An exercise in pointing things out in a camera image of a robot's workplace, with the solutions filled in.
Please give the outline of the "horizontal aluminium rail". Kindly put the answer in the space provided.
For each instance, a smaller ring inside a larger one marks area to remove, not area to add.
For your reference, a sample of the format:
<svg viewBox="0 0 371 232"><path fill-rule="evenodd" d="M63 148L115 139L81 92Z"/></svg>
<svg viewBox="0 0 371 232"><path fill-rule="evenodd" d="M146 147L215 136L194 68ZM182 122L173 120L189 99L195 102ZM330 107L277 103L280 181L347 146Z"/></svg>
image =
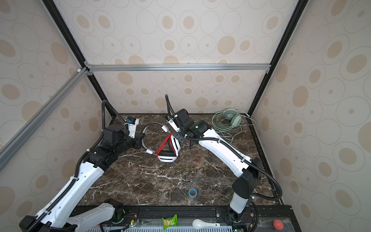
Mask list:
<svg viewBox="0 0 371 232"><path fill-rule="evenodd" d="M219 70L264 70L271 67L268 63L252 64L146 64L146 65L88 65L93 72L126 71L219 71Z"/></svg>

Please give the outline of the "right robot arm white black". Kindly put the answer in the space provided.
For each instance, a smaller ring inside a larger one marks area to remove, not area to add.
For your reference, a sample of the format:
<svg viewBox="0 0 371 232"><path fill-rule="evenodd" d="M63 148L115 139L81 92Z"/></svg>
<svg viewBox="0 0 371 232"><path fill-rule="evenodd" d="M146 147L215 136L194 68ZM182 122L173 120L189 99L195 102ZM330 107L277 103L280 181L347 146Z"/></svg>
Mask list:
<svg viewBox="0 0 371 232"><path fill-rule="evenodd" d="M203 120L194 121L187 110L175 112L170 104L168 95L165 95L168 115L167 122L174 129L173 135L182 144L188 143L191 148L194 143L209 150L227 165L237 177L232 184L233 197L230 202L230 213L239 217L245 208L252 202L252 197L259 197L268 201L278 201L283 191L278 181L267 173L258 159L251 159L227 143L208 123ZM261 176L265 175L275 186L276 196L266 196L254 193Z"/></svg>

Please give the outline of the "green snack packet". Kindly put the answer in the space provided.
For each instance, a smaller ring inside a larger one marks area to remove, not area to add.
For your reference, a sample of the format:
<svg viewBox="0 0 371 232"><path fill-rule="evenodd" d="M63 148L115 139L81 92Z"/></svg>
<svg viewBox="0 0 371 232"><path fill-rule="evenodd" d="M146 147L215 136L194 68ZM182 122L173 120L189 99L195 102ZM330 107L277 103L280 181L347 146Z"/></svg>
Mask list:
<svg viewBox="0 0 371 232"><path fill-rule="evenodd" d="M177 215L174 215L170 218L162 218L163 230L166 230L169 227L176 227L178 224Z"/></svg>

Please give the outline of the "green headphones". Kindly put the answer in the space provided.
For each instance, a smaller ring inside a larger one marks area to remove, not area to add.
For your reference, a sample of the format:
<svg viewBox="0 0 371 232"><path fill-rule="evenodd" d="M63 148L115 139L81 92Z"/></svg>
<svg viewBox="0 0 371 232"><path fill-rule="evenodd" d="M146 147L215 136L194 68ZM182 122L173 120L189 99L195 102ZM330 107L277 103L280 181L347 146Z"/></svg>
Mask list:
<svg viewBox="0 0 371 232"><path fill-rule="evenodd" d="M233 108L224 110L223 117L230 121L228 128L235 128L239 126L242 120L242 116Z"/></svg>

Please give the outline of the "red ball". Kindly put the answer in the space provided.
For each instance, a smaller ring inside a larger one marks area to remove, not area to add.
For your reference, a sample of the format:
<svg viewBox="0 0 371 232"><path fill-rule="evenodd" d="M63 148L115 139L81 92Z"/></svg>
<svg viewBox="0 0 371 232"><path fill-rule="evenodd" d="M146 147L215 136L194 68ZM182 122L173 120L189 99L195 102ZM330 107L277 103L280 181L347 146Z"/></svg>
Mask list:
<svg viewBox="0 0 371 232"><path fill-rule="evenodd" d="M284 224L281 220L274 220L273 221L273 227L278 230L278 231L281 231L284 229Z"/></svg>

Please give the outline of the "white ceramic spoon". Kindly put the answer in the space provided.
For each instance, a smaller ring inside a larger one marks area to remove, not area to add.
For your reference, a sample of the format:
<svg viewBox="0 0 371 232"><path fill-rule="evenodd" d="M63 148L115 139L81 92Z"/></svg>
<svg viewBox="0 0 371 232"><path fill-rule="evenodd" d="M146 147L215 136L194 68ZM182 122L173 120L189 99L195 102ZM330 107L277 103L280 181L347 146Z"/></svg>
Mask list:
<svg viewBox="0 0 371 232"><path fill-rule="evenodd" d="M192 221L192 227L196 230L204 229L204 228L220 228L220 223L211 223L205 222L201 219L194 219Z"/></svg>

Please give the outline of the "left diagonal aluminium rail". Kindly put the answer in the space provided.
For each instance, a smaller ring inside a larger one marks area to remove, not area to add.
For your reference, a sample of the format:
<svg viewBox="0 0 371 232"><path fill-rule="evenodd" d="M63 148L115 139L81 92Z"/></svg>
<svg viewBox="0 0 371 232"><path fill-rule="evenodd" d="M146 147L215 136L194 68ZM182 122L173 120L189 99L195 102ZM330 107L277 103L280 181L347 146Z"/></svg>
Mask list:
<svg viewBox="0 0 371 232"><path fill-rule="evenodd" d="M46 119L54 112L58 105L66 98L80 79L86 76L86 67L76 72L38 112L10 139L1 150L1 169L3 169L14 155L23 147L29 138L38 130Z"/></svg>

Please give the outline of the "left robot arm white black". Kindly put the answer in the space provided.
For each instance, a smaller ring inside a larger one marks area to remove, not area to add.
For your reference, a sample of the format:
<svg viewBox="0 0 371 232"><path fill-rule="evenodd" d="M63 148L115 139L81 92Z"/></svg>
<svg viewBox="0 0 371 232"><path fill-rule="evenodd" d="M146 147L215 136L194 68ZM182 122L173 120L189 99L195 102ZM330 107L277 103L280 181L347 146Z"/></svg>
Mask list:
<svg viewBox="0 0 371 232"><path fill-rule="evenodd" d="M144 138L136 127L139 120L133 117L122 122L105 124L102 116L101 135L97 142L79 158L73 176L60 192L35 216L25 216L19 227L23 232L77 232L82 223L73 223L70 215L90 187L118 160L121 153L141 149Z"/></svg>

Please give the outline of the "blue tape roll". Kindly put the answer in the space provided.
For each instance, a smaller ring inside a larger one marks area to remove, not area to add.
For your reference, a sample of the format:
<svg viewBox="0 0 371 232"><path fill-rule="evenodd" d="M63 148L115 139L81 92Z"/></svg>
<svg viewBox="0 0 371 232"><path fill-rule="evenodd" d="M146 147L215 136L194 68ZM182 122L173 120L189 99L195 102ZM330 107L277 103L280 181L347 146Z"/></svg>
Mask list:
<svg viewBox="0 0 371 232"><path fill-rule="evenodd" d="M197 197L197 190L194 189L194 188L191 188L189 191L188 191L188 195L191 199L195 199Z"/></svg>

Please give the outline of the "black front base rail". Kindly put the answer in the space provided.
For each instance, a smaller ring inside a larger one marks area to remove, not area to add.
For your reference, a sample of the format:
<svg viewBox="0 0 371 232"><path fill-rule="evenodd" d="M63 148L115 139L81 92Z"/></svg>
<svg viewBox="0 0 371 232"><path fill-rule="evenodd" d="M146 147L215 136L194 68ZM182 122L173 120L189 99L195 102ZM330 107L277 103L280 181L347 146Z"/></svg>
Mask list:
<svg viewBox="0 0 371 232"><path fill-rule="evenodd" d="M111 232L124 229L133 223L128 232L163 232L162 218L177 215L176 227L167 232L194 232L194 219L220 223L220 228L204 228L203 232L276 232L274 220L281 220L284 229L280 232L301 231L294 211L290 206L248 206L237 221L231 219L227 206L124 206L118 219L94 223L90 232Z"/></svg>

